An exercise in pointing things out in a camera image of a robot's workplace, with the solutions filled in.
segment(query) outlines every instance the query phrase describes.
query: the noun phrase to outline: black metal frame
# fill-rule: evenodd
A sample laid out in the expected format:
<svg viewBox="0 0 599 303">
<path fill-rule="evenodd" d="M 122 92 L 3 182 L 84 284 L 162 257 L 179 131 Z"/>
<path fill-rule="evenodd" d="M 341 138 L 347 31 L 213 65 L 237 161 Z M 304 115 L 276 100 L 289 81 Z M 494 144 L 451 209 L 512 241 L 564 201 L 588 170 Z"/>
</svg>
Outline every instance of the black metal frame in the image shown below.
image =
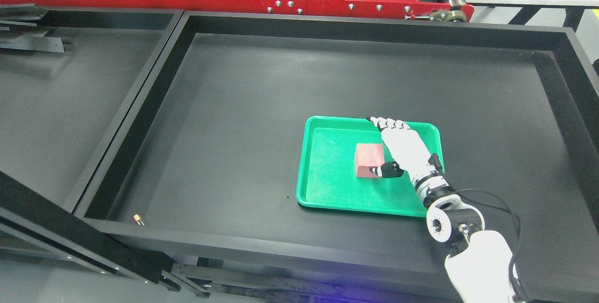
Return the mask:
<svg viewBox="0 0 599 303">
<path fill-rule="evenodd" d="M 521 7 L 520 11 L 508 22 L 511 25 L 524 25 L 542 8 L 563 8 L 565 19 L 562 27 L 572 28 L 576 32 L 580 24 L 580 18 L 586 9 L 596 9 L 595 6 L 573 6 L 573 5 L 520 5 L 507 3 L 470 3 L 474 6 L 486 7 Z"/>
<path fill-rule="evenodd" d="M 0 230 L 14 237 L 4 237 L 0 241 L 0 258 L 124 275 L 160 283 L 169 290 L 180 290 L 179 284 L 163 274 L 173 264 L 168 256 L 161 252 L 136 250 L 118 243 L 74 217 L 71 211 L 75 209 L 88 179 L 102 160 L 122 118 L 128 113 L 129 106 L 171 37 L 182 13 L 181 10 L 52 7 L 39 21 L 40 25 L 48 28 L 141 29 L 162 30 L 163 33 L 107 127 L 79 181 L 72 190 L 64 190 L 69 194 L 64 203 L 56 205 L 0 172 Z"/>
<path fill-rule="evenodd" d="M 0 229 L 103 274 L 159 283 L 164 282 L 162 271 L 170 270 L 174 263 L 160 252 L 144 257 L 2 172 Z M 179 286 L 171 287 L 180 290 Z"/>
<path fill-rule="evenodd" d="M 94 21 L 94 13 L 89 13 Z M 60 19 L 66 24 L 77 26 L 80 20 Z M 122 15 L 124 23 L 135 28 L 130 16 Z M 161 282 L 172 289 L 181 286 L 193 290 L 198 296 L 207 296 L 209 288 L 214 292 L 246 292 L 254 295 L 264 292 L 248 292 L 235 286 L 229 273 L 218 273 L 219 282 L 214 281 L 214 270 L 196 269 L 188 276 L 186 270 L 177 266 L 175 275 L 169 274 L 173 261 L 160 253 L 150 253 L 134 248 L 177 251 L 208 258 L 240 260 L 274 267 L 290 269 L 312 269 L 326 267 L 334 273 L 363 274 L 372 282 L 385 283 L 394 275 L 409 278 L 408 285 L 430 280 L 430 276 L 417 270 L 417 264 L 405 259 L 404 269 L 389 271 L 387 261 L 365 252 L 349 252 L 309 245 L 293 245 L 274 241 L 241 237 L 225 237 L 188 232 L 176 229 L 139 227 L 133 222 L 124 224 L 103 220 L 113 205 L 114 196 L 135 158 L 145 133 L 152 124 L 171 81 L 184 58 L 195 33 L 237 33 L 260 36 L 310 37 L 323 39 L 352 39 L 395 43 L 425 43 L 430 45 L 458 45 L 471 47 L 496 47 L 521 50 L 540 50 L 552 54 L 552 58 L 539 57 L 539 66 L 545 73 L 539 75 L 554 79 L 547 80 L 545 90 L 548 97 L 559 103 L 551 107 L 562 130 L 563 140 L 571 151 L 577 167 L 581 189 L 584 191 L 591 215 L 599 227 L 599 203 L 593 192 L 599 183 L 599 99 L 598 80 L 590 64 L 586 63 L 580 45 L 570 30 L 552 28 L 526 28 L 515 26 L 476 26 L 469 24 L 430 24 L 429 22 L 398 22 L 370 19 L 319 18 L 319 17 L 272 17 L 255 14 L 185 13 L 176 26 L 173 36 L 147 79 L 139 82 L 139 88 L 128 96 L 129 105 L 119 110 L 110 130 L 96 150 L 95 159 L 86 171 L 90 179 L 83 181 L 86 192 L 75 209 L 75 217 L 37 195 L 19 182 L 0 173 L 0 217 L 2 229 L 30 241 L 39 247 L 62 256 L 76 256 L 82 265 L 94 271 L 123 273 L 134 278 L 145 278 Z M 202 286 L 191 278 L 212 280 L 221 286 Z M 281 278 L 261 278 L 266 284 L 278 282 L 276 290 L 288 290 L 291 282 Z M 323 284 L 323 288 L 335 288 Z M 554 292 L 550 295 L 564 297 Z M 597 292 L 585 290 L 575 294 L 597 297 Z"/>
<path fill-rule="evenodd" d="M 397 33 L 397 28 L 402 28 L 403 32 Z M 109 233 L 126 245 L 291 269 L 311 269 L 318 266 L 339 273 L 351 269 L 354 273 L 368 274 L 374 281 L 385 282 L 389 279 L 388 275 L 383 275 L 385 271 L 382 271 L 386 267 L 385 261 L 374 261 L 372 256 L 366 256 L 364 253 L 327 250 L 307 245 L 283 245 L 272 241 L 205 233 L 194 233 L 190 236 L 188 232 L 177 229 L 149 226 L 139 230 L 133 224 L 103 220 L 167 92 L 165 87 L 173 80 L 197 32 L 549 51 L 555 57 L 558 68 L 546 64 L 544 68 L 547 72 L 540 75 L 555 78 L 548 80 L 546 84 L 550 87 L 545 88 L 548 95 L 553 94 L 553 99 L 571 96 L 571 99 L 552 104 L 552 109 L 567 147 L 572 152 L 580 153 L 572 156 L 577 166 L 575 173 L 584 190 L 595 226 L 599 227 L 599 203 L 594 193 L 595 185 L 599 182 L 597 77 L 582 56 L 580 45 L 571 30 L 187 12 L 160 56 L 155 70 L 141 89 L 139 97 L 132 104 L 129 115 L 124 119 L 120 131 L 90 180 L 87 192 L 75 211 L 77 217 L 83 218 L 93 227 Z M 364 262 L 361 260 L 365 258 L 369 259 L 367 265 L 361 264 Z M 406 259 L 406 269 L 400 273 L 413 277 L 414 284 L 419 281 L 417 277 L 421 274 L 410 271 L 412 266 L 416 265 Z M 599 295 L 592 292 L 580 294 L 592 297 Z"/>
<path fill-rule="evenodd" d="M 103 129 L 104 133 L 97 143 L 94 151 L 89 156 L 79 178 L 73 184 L 72 189 L 52 190 L 52 194 L 42 192 L 49 199 L 53 199 L 54 194 L 64 194 L 60 198 L 65 200 L 58 203 L 63 209 L 73 212 L 81 195 L 84 193 L 88 180 L 92 177 L 98 163 L 102 160 L 106 148 L 110 145 L 114 134 L 117 132 L 120 122 L 126 116 L 129 106 L 137 96 L 137 92 L 141 89 L 147 76 L 149 75 L 154 63 L 162 52 L 163 47 L 167 43 L 171 33 L 173 32 L 178 20 L 183 11 L 175 9 L 111 9 L 111 8 L 81 8 L 81 7 L 48 7 L 48 13 L 38 21 L 39 26 L 48 29 L 55 28 L 81 28 L 81 29 L 128 29 L 128 30 L 151 30 L 161 31 L 160 38 L 153 46 L 152 51 L 148 55 L 143 66 L 141 67 L 137 77 L 132 80 L 131 87 L 124 94 L 124 99 L 120 101 L 120 106 L 114 114 L 109 115 L 112 118 L 111 123 L 107 128 Z M 65 54 L 60 58 L 62 61 L 68 62 L 72 54 Z M 60 96 L 52 96 L 56 103 L 59 103 Z"/>
</svg>

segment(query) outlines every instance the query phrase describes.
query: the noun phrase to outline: black panel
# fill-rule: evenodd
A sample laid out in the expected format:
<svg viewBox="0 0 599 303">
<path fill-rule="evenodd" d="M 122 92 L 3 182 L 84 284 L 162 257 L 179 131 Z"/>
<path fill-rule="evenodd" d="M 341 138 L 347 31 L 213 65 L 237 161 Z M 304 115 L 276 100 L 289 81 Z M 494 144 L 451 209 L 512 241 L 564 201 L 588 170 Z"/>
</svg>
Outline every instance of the black panel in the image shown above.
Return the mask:
<svg viewBox="0 0 599 303">
<path fill-rule="evenodd" d="M 520 214 L 518 267 L 529 294 L 599 297 L 588 208 L 599 111 L 582 107 L 597 103 L 597 77 L 566 30 L 187 14 L 150 75 L 156 84 L 132 107 L 137 117 L 124 121 L 126 140 L 107 156 L 126 154 L 105 160 L 90 184 L 86 197 L 98 188 L 101 196 L 89 217 L 116 221 L 95 220 L 99 229 L 139 247 L 385 278 L 382 287 L 456 298 L 447 251 L 423 220 L 306 209 L 294 199 L 308 117 L 383 115 L 435 124 L 455 185 L 492 191 Z M 510 218 L 482 210 L 513 244 Z M 135 213 L 143 230 L 133 229 Z"/>
</svg>

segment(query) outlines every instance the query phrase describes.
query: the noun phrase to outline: black tray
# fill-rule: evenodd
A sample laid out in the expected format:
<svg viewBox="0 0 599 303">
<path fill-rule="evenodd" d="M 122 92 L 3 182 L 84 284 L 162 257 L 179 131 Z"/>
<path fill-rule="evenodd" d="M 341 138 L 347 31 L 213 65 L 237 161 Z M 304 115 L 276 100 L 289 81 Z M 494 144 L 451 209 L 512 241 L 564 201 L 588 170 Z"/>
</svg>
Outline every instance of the black tray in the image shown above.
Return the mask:
<svg viewBox="0 0 599 303">
<path fill-rule="evenodd" d="M 72 211 L 181 14 L 56 8 L 64 54 L 0 49 L 0 171 Z"/>
<path fill-rule="evenodd" d="M 598 87 L 569 29 L 185 13 L 75 215 L 136 247 L 455 299 L 424 220 L 294 196 L 311 115 L 430 122 L 455 186 L 520 214 L 528 293 L 597 300 Z"/>
</svg>

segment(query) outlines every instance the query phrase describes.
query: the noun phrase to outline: black frame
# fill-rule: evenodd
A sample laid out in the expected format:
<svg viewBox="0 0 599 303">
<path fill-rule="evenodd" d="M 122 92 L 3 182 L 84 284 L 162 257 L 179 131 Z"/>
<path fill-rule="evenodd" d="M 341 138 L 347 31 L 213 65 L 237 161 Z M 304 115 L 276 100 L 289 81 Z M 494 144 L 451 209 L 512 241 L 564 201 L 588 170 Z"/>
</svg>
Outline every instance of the black frame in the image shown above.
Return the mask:
<svg viewBox="0 0 599 303">
<path fill-rule="evenodd" d="M 90 179 L 88 188 L 75 215 L 102 232 L 109 233 L 126 245 L 152 250 L 169 250 L 207 258 L 239 260 L 274 267 L 306 269 L 325 265 L 343 273 L 352 269 L 384 282 L 388 279 L 381 269 L 384 260 L 360 264 L 360 253 L 326 250 L 320 247 L 293 245 L 289 248 L 276 242 L 241 237 L 224 237 L 197 233 L 190 237 L 184 231 L 146 227 L 136 229 L 132 224 L 102 220 L 102 214 L 112 205 L 129 165 L 141 146 L 144 134 L 152 124 L 168 86 L 197 32 L 233 33 L 258 36 L 310 37 L 351 39 L 392 43 L 425 43 L 520 50 L 547 51 L 555 64 L 543 65 L 545 74 L 554 77 L 544 83 L 548 97 L 559 99 L 551 107 L 559 123 L 563 140 L 577 169 L 575 175 L 581 188 L 595 228 L 599 228 L 599 199 L 594 191 L 599 183 L 599 80 L 584 56 L 575 34 L 569 29 L 527 26 L 498 26 L 484 24 L 431 24 L 395 20 L 285 17 L 259 14 L 184 13 L 173 37 L 167 43 L 129 114 L 106 151 L 104 160 Z M 288 252 L 272 254 L 271 249 Z M 539 298 L 568 300 L 569 293 L 555 289 L 543 295 L 542 284 L 535 281 Z M 576 295 L 599 297 L 593 290 L 575 290 Z"/>
<path fill-rule="evenodd" d="M 171 258 L 160 252 L 122 245 L 74 217 L 72 211 L 182 13 L 175 9 L 51 7 L 39 21 L 40 26 L 49 28 L 158 30 L 162 33 L 105 129 L 79 181 L 72 190 L 61 190 L 68 195 L 64 203 L 55 204 L 0 171 L 0 229 L 17 238 L 2 240 L 0 253 L 3 258 L 25 262 L 42 260 L 52 265 L 145 279 L 163 284 L 169 290 L 180 290 L 179 284 L 163 276 L 174 263 Z"/>
<path fill-rule="evenodd" d="M 73 184 L 73 188 L 66 190 L 52 190 L 52 194 L 44 194 L 47 198 L 52 199 L 54 195 L 62 194 L 60 198 L 65 200 L 58 203 L 63 209 L 73 212 L 81 195 L 83 194 L 88 180 L 92 177 L 99 162 L 103 158 L 103 154 L 110 145 L 114 134 L 117 132 L 120 122 L 128 113 L 129 106 L 137 96 L 137 92 L 143 86 L 147 76 L 154 66 L 158 56 L 162 52 L 171 33 L 173 32 L 178 20 L 183 11 L 177 9 L 113 9 L 113 8 L 96 8 L 96 7 L 48 7 L 48 13 L 39 20 L 39 26 L 49 28 L 81 28 L 81 29 L 127 29 L 127 30 L 148 30 L 161 32 L 160 37 L 155 45 L 153 45 L 150 54 L 148 55 L 143 66 L 141 67 L 137 77 L 132 80 L 132 85 L 124 95 L 124 99 L 114 114 L 108 115 L 112 120 L 104 129 L 103 136 L 97 142 L 96 147 L 90 155 L 84 169 L 81 171 L 79 178 Z M 69 61 L 69 54 L 64 54 L 57 61 Z"/>
</svg>

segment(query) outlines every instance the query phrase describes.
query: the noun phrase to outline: robotic hand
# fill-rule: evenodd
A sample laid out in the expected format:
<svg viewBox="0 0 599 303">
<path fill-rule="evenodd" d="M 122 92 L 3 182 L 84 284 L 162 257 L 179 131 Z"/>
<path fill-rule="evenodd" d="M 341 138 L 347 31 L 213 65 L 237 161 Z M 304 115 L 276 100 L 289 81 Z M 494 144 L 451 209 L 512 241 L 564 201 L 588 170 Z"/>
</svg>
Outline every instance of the robotic hand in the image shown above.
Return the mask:
<svg viewBox="0 0 599 303">
<path fill-rule="evenodd" d="M 370 117 L 398 167 L 408 173 L 417 195 L 427 207 L 430 235 L 449 246 L 445 269 L 464 303 L 513 302 L 509 264 L 511 249 L 496 231 L 485 230 L 485 219 L 463 203 L 445 180 L 436 155 L 428 151 L 408 124 L 391 118 Z M 383 166 L 373 173 L 384 177 Z"/>
</svg>

